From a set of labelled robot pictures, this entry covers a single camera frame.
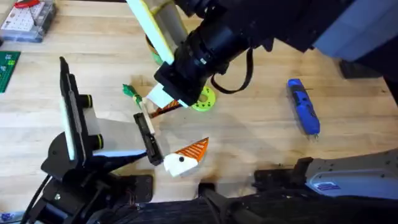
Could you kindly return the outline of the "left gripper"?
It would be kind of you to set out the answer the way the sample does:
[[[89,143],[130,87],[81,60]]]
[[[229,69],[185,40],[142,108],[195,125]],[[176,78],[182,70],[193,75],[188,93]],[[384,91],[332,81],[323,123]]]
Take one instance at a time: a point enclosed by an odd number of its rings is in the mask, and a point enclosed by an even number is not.
[[[172,177],[195,168],[205,156],[209,138],[201,139],[163,157],[146,114],[164,114],[174,107],[174,99],[156,84],[142,98],[135,122],[97,118],[85,112],[85,127],[75,124],[74,116],[62,114],[64,132],[50,144],[42,170],[60,181],[82,179],[88,174],[107,174],[142,157],[153,166],[163,162]]]

